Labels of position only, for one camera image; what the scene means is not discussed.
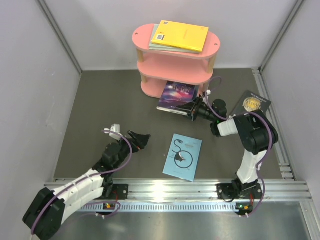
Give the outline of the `purple blue cover book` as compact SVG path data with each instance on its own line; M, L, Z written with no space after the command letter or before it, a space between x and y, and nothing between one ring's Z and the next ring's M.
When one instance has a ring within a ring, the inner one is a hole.
M168 81L159 99L157 110L187 116L178 106L192 102L198 95L199 86Z

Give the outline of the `light blue thin book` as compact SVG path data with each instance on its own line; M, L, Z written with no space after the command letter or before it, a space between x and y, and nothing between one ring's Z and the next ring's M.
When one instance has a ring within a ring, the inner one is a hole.
M163 168L163 174L193 182L202 147L202 140L174 134Z

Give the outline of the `black book with gold moon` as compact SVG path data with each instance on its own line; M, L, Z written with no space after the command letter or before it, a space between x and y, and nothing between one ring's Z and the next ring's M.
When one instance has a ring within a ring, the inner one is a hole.
M272 102L270 100L250 90L246 90L229 115L234 116L244 112L253 112L256 110L261 110L265 114L271 106L271 103Z

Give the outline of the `yellow book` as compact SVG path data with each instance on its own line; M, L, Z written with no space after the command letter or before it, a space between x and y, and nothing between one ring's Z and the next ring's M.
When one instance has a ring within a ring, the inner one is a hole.
M194 52L202 52L209 28L175 21L162 20L151 42Z

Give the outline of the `grey-green book with black circle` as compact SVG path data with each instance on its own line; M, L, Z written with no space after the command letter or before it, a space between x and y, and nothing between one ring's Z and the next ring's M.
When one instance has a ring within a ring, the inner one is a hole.
M179 48L179 47L165 46L165 45L152 43L152 39L155 36L158 27L159 27L159 24L154 24L154 26L153 26L150 42L148 45L149 50L164 51L164 52L190 53L190 54L199 54L200 53L197 51L183 49L183 48Z

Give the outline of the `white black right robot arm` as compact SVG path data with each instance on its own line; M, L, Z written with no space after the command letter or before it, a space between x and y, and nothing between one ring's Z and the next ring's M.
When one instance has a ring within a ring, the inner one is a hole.
M218 198L227 203L248 199L262 199L265 188L259 184L259 171L264 158L278 142L279 135L261 110L227 116L227 106L222 99L207 105L202 97L177 106L191 121L198 117L211 122L211 133L216 137L238 135L244 147L244 155L236 178L231 183L219 184Z

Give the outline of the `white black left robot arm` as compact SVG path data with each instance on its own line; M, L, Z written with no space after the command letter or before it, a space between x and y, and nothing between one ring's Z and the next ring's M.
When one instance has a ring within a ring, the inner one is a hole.
M131 130L128 137L105 128L115 141L108 144L98 162L82 176L55 189L44 187L30 204L22 221L30 234L40 240L51 239L63 223L91 201L107 199L113 194L113 173L123 169L132 155L143 150L151 136Z

